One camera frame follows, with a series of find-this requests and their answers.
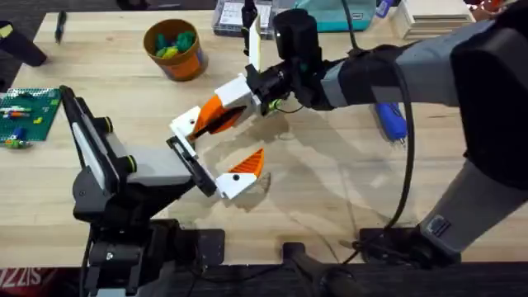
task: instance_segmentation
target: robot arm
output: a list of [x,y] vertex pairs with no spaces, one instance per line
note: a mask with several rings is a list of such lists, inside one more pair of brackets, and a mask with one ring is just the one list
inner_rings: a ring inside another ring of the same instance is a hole
[[528,108],[523,16],[528,4],[519,2],[495,21],[451,35],[352,54],[307,82],[315,95],[299,99],[316,110],[400,102],[394,71],[399,67],[410,101],[460,108],[467,161],[403,251],[420,266],[459,261],[470,244],[528,200],[528,157],[519,125]]

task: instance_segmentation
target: wooden table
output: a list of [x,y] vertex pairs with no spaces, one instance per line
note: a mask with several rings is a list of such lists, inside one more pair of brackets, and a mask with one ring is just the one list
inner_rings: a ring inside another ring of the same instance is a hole
[[[46,15],[35,38],[49,56],[39,68],[22,66],[13,87],[65,84],[97,116],[110,116],[127,144],[165,147],[170,121],[243,72],[243,41],[211,30],[213,12],[69,13],[62,45],[54,42],[56,13]],[[144,32],[157,21],[182,18],[199,31],[209,55],[206,72],[191,82],[165,78],[145,54]],[[344,57],[348,34],[320,35],[325,59]],[[402,45],[387,20],[357,35],[364,48]],[[262,42],[263,66],[279,61],[273,41]],[[297,107],[292,100],[285,109]],[[412,193],[401,218],[414,225],[437,202],[460,170],[464,137],[455,108],[414,105],[417,153]],[[197,144],[210,168],[222,172],[265,148],[259,184],[234,201],[194,189],[159,217],[186,228],[226,231],[225,263],[277,263],[281,244],[300,241],[320,261],[342,261],[359,228],[382,226],[401,191],[405,150],[380,134],[369,106],[332,112],[304,109],[206,135]],[[48,139],[25,151],[0,150],[0,266],[78,266],[88,227],[72,216],[72,182],[79,163],[64,110]],[[527,260],[528,209],[482,236],[466,261]]]

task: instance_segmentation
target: wire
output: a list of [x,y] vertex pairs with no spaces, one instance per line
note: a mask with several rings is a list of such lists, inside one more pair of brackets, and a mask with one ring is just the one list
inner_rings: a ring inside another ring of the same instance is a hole
[[292,113],[295,113],[295,112],[297,112],[297,111],[302,110],[303,108],[304,108],[304,106],[301,106],[301,107],[297,108],[296,110],[292,110],[292,111],[284,111],[284,110],[282,110],[282,109],[279,108],[279,107],[276,107],[275,109],[278,110],[278,111],[280,111],[280,112],[282,112],[282,113],[292,114]]
[[354,50],[360,50],[359,45],[357,45],[356,36],[354,35],[354,25],[352,24],[352,17],[350,16],[350,9],[347,5],[347,0],[341,0],[343,5],[343,10],[346,15],[346,23],[348,23],[348,34],[350,34],[350,41],[352,43],[352,48]]
[[196,281],[198,281],[198,279],[194,277],[192,279],[192,283],[191,283],[191,286],[189,287],[189,290],[187,290],[187,294],[185,294],[186,297],[191,297],[192,291],[195,289]]
[[[341,3],[343,5],[343,9],[346,14],[346,21],[348,22],[348,31],[350,34],[352,48],[354,50],[362,50],[360,49],[360,47],[358,46],[356,42],[356,37],[354,35],[354,26],[352,25],[352,19],[350,16],[349,7],[347,6],[347,2],[346,0],[341,0]],[[400,216],[403,213],[403,210],[405,209],[405,205],[407,204],[408,194],[411,189],[411,181],[413,179],[414,117],[413,117],[413,106],[411,104],[411,97],[409,95],[408,85],[407,85],[407,82],[405,82],[405,79],[403,78],[402,70],[394,61],[388,61],[382,58],[379,58],[379,59],[393,66],[394,72],[398,79],[398,84],[400,86],[400,92],[402,93],[402,100],[403,100],[403,107],[405,110],[405,116],[407,117],[406,122],[407,122],[407,132],[408,132],[408,149],[407,149],[407,164],[405,166],[405,176],[403,178],[402,194],[400,196],[398,207],[396,211],[394,212],[392,219],[383,227],[383,229],[379,232],[379,234],[376,234],[375,236],[368,238],[363,242],[355,241],[354,243],[352,243],[352,247],[355,249],[355,251],[342,263],[342,265],[346,265],[350,261],[352,261],[355,257],[357,257],[357,255],[359,255],[362,249],[367,248],[369,244],[371,244],[374,240],[379,238],[383,233],[387,232],[387,230],[391,229],[398,222]],[[402,255],[401,253],[391,251],[391,254],[394,254],[404,259],[404,255]]]
[[297,264],[295,262],[291,261],[291,266],[294,268],[295,275],[297,276],[297,279],[299,280],[299,283],[303,287],[304,293],[308,297],[314,297],[313,291],[310,289],[310,287],[306,284],[306,280],[303,277],[303,273],[300,271],[300,269],[297,267]]
[[90,247],[93,240],[93,229],[90,225],[90,231],[88,232],[88,240],[86,241],[86,247],[84,248],[84,254],[82,255],[81,271],[79,273],[79,297],[86,297],[84,294],[84,279],[86,278],[86,269],[88,266],[88,255],[90,254]]
[[249,281],[249,280],[252,280],[254,278],[257,278],[259,276],[264,276],[270,272],[273,272],[273,271],[278,271],[280,269],[282,269],[284,267],[284,264],[280,264],[279,266],[273,266],[273,267],[270,267],[270,268],[267,268],[267,269],[263,269],[262,271],[259,271],[253,275],[250,275],[250,276],[245,276],[245,277],[242,277],[242,278],[239,278],[239,279],[213,279],[213,278],[207,278],[203,275],[199,275],[197,273],[195,273],[191,268],[189,267],[186,267],[187,270],[196,278],[198,278],[199,280],[202,280],[202,281],[207,281],[207,282],[210,282],[210,283],[213,283],[213,284],[240,284],[240,283],[243,283],[244,281]]

